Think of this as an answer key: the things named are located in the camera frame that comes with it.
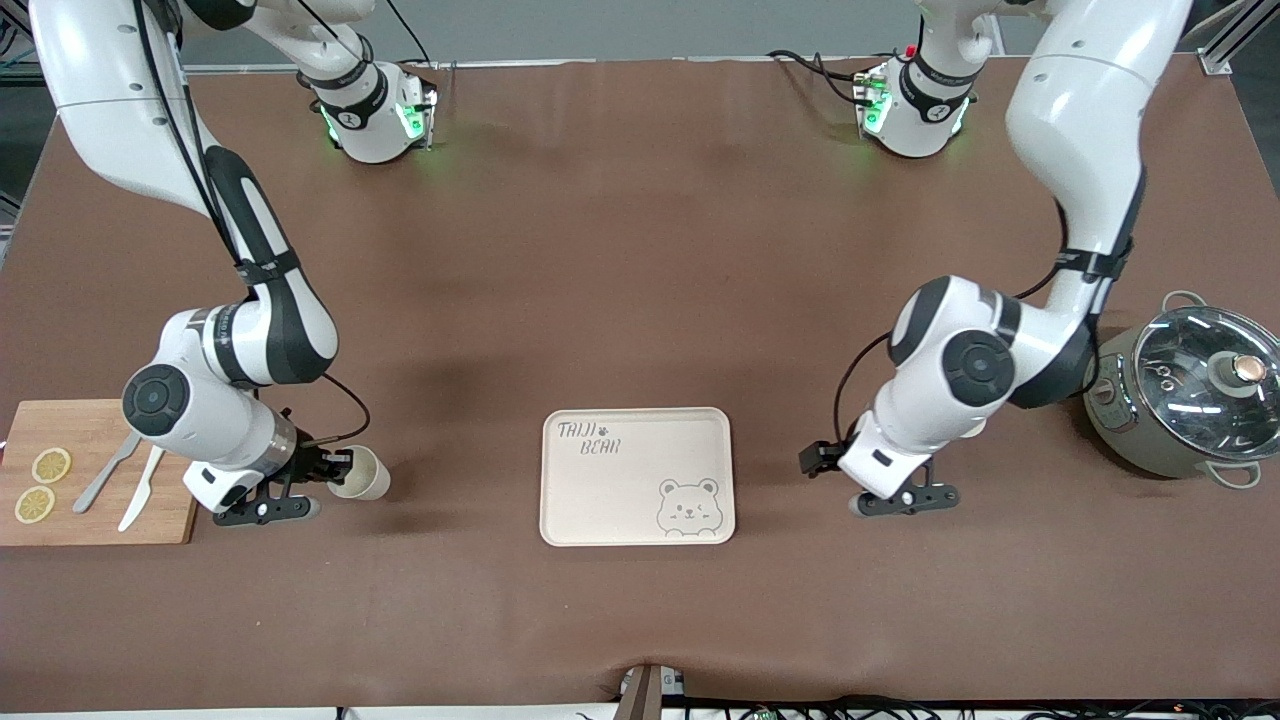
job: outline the glass lid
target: glass lid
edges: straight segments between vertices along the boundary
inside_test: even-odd
[[[1208,306],[1170,310],[1134,350],[1139,395],[1169,432],[1222,460],[1280,450],[1280,348],[1265,328]]]

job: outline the green led light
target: green led light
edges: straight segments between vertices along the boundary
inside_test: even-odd
[[[867,109],[867,119],[863,127],[867,132],[879,132],[884,127],[884,115],[888,115],[888,109],[893,105],[893,96],[888,92],[882,92],[879,97]]]
[[[340,142],[338,140],[338,131],[333,129],[333,119],[329,118],[329,111],[324,109],[324,105],[320,106],[320,117],[324,118],[324,124],[329,128],[329,140]]]
[[[969,109],[969,99],[960,104],[960,109],[956,110],[956,122],[951,126],[951,135],[960,132],[960,124],[964,122],[964,111]]]
[[[415,110],[412,106],[404,106],[398,102],[396,104],[396,109],[399,110],[401,123],[404,124],[404,135],[410,140],[422,137],[422,133],[426,132],[422,127],[422,113]]]

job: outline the bear illustration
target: bear illustration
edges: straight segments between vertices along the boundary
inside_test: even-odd
[[[663,480],[658,487],[662,493],[662,507],[658,510],[658,527],[667,537],[714,536],[724,514],[716,502],[719,484],[710,478],[703,478],[698,484],[682,486],[676,480]]]

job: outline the rice cooker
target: rice cooker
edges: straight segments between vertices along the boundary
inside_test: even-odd
[[[1190,305],[1170,309],[1176,297]],[[1258,461],[1280,452],[1277,359],[1263,327],[1176,291],[1156,319],[1102,345],[1084,405],[1102,439],[1134,465],[1247,489],[1262,478]],[[1226,470],[1243,471],[1242,482]]]

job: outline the pot handle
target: pot handle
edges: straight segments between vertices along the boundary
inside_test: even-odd
[[[1249,489],[1262,479],[1262,468],[1257,462],[1249,462],[1248,465],[1220,465],[1212,460],[1206,460],[1204,462],[1198,462],[1196,468],[1204,473],[1204,477],[1228,489]],[[1245,470],[1249,474],[1249,479],[1236,484],[1224,478],[1220,470]]]
[[[1175,299],[1175,297],[1181,297],[1183,300],[1190,301],[1192,305],[1199,305],[1201,307],[1204,307],[1204,306],[1208,305],[1208,302],[1206,302],[1204,299],[1201,297],[1198,293],[1194,293],[1194,292],[1192,292],[1189,290],[1175,290],[1174,292],[1170,292],[1169,295],[1165,296],[1164,300],[1160,301],[1160,311],[1161,313],[1167,313],[1169,311],[1169,301],[1172,300],[1172,299]]]

